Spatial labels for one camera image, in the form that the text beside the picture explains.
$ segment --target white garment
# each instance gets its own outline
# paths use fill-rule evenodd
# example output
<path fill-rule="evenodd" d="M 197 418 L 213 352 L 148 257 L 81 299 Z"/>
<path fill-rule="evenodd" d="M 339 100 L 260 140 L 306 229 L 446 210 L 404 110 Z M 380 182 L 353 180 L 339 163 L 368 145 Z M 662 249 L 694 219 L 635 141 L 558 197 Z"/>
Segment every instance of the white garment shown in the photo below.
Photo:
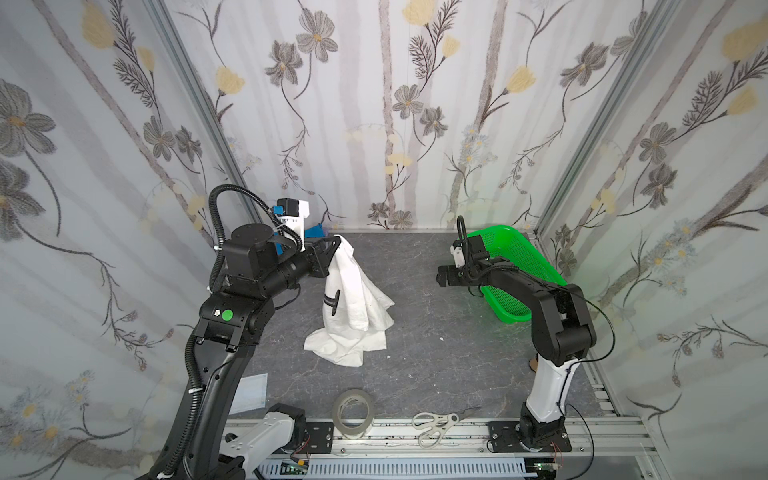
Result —
<path fill-rule="evenodd" d="M 364 274 L 352 254 L 354 249 L 341 235 L 341 245 L 328 266 L 326 296 L 340 290 L 336 315 L 323 303 L 325 328 L 312 332 L 304 349 L 336 365 L 361 366 L 362 353 L 386 349 L 384 330 L 394 324 L 386 309 L 395 303 Z"/>

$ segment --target robotic arm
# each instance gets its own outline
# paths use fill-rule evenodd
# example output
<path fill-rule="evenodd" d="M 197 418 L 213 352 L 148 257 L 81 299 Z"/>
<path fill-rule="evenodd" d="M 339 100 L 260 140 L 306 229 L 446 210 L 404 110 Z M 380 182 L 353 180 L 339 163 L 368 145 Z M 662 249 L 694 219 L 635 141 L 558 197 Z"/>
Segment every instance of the robotic arm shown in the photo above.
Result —
<path fill-rule="evenodd" d="M 216 200 L 228 190 L 251 197 L 274 227 L 243 225 L 227 240 Z M 281 201 L 285 205 L 296 202 Z M 245 479 L 246 472 L 252 472 L 277 448 L 296 450 L 306 439 L 304 411 L 282 404 L 270 408 L 264 420 L 243 437 L 223 442 L 221 437 L 237 385 L 264 326 L 282 308 L 275 307 L 273 298 L 284 290 L 299 289 L 304 276 L 328 276 L 341 241 L 338 237 L 303 241 L 258 196 L 237 185 L 214 188 L 209 208 L 219 237 L 210 277 L 212 293 L 200 307 L 200 320 L 184 349 L 189 382 L 176 419 L 160 457 L 140 480 Z M 276 245 L 282 247 L 279 256 Z M 227 273 L 221 288 L 216 288 L 225 260 Z"/>
<path fill-rule="evenodd" d="M 561 286 L 520 270 L 504 257 L 491 257 L 480 236 L 467 237 L 457 219 L 459 239 L 451 248 L 455 265 L 438 268 L 440 286 L 494 286 L 531 310 L 531 338 L 539 363 L 533 389 L 521 407 L 518 437 L 536 452 L 565 432 L 564 404 L 572 369 L 597 342 L 581 289 Z"/>

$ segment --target scissors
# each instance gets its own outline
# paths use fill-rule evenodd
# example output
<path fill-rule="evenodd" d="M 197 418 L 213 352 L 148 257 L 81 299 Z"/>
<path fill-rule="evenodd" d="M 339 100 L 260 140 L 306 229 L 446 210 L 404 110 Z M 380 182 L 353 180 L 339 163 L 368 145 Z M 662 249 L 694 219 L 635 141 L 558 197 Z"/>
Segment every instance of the scissors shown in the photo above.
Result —
<path fill-rule="evenodd" d="M 470 413 L 479 409 L 480 407 L 471 407 L 470 409 L 459 410 L 456 413 L 449 413 L 448 415 L 437 415 L 430 412 L 422 412 L 414 415 L 411 420 L 411 425 L 413 425 L 414 429 L 429 429 L 419 435 L 419 446 L 423 449 L 431 449 L 432 447 L 435 447 L 440 443 L 448 429 L 467 418 Z M 434 439 L 435 442 L 425 445 L 426 439 Z"/>

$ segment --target wall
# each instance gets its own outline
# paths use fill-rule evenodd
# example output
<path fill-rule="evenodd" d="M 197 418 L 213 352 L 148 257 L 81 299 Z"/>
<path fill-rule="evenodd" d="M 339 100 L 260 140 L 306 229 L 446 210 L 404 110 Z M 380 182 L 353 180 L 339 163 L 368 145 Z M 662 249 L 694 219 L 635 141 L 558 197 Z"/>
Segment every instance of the wall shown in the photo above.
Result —
<path fill-rule="evenodd" d="M 543 232 L 677 480 L 765 476 L 766 74 L 765 2 L 682 2 Z"/>
<path fill-rule="evenodd" d="M 373 230 L 532 230 L 653 7 L 165 3 L 250 187 Z"/>
<path fill-rule="evenodd" d="M 212 143 L 138 2 L 3 2 L 0 71 L 0 470 L 136 478 L 207 296 Z"/>

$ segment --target masking tape roll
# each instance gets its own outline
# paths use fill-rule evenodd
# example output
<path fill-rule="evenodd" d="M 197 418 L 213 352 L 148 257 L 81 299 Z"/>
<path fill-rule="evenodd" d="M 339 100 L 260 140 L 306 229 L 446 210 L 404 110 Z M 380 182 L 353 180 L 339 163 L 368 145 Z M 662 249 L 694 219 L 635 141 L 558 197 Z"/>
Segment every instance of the masking tape roll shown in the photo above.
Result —
<path fill-rule="evenodd" d="M 353 403 L 360 402 L 368 409 L 368 415 L 360 425 L 350 427 L 344 425 L 341 420 L 341 411 L 344 407 L 352 405 Z M 342 393 L 339 398 L 333 403 L 333 413 L 331 419 L 333 420 L 333 426 L 336 427 L 339 432 L 349 440 L 356 440 L 367 434 L 371 425 L 373 424 L 373 399 L 368 393 L 363 392 L 361 389 L 351 389 Z"/>

